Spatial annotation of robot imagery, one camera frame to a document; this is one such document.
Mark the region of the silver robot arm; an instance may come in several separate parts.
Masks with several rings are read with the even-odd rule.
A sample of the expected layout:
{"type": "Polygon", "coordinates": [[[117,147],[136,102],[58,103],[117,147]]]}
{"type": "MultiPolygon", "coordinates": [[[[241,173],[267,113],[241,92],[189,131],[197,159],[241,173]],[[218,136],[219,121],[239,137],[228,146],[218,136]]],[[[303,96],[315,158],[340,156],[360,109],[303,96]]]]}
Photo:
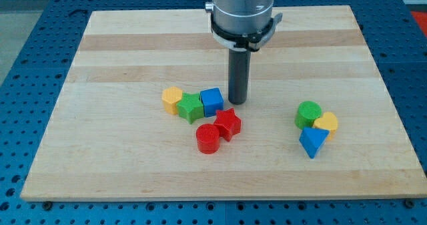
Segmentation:
{"type": "Polygon", "coordinates": [[[257,52],[274,35],[282,20],[272,17],[274,0],[212,0],[205,4],[210,14],[213,38],[237,52],[257,52]]]}

